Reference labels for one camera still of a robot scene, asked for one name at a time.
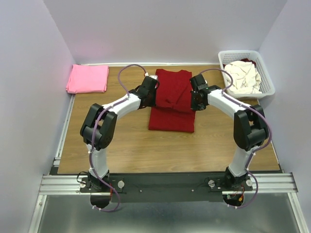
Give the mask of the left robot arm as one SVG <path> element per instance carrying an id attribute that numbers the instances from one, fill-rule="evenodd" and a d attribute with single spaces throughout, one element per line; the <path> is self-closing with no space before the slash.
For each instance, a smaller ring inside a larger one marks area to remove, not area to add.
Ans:
<path id="1" fill-rule="evenodd" d="M 155 106 L 159 85 L 156 75 L 145 74 L 142 84 L 124 97 L 106 105 L 91 105 L 80 129 L 89 153 L 88 180 L 82 182 L 86 187 L 98 192 L 107 188 L 109 169 L 106 151 L 112 142 L 117 121 L 133 111 Z"/>

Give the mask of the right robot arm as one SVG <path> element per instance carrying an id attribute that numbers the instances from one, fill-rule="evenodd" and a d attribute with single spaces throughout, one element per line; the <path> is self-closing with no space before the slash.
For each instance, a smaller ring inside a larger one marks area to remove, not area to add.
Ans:
<path id="1" fill-rule="evenodd" d="M 225 170 L 224 186 L 235 190 L 247 177 L 248 167 L 256 153 L 268 138 L 268 126 L 260 105 L 249 105 L 228 96 L 220 87 L 208 86 L 203 75 L 190 78 L 191 104 L 194 111 L 214 106 L 233 119 L 233 138 L 237 145 L 232 162 Z"/>

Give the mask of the red t shirt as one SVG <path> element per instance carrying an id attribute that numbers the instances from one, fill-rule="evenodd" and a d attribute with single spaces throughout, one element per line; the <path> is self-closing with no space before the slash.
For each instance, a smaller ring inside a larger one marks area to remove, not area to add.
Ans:
<path id="1" fill-rule="evenodd" d="M 194 132 L 195 111 L 190 108 L 192 73 L 157 69 L 160 83 L 155 107 L 151 108 L 148 129 L 153 131 Z"/>

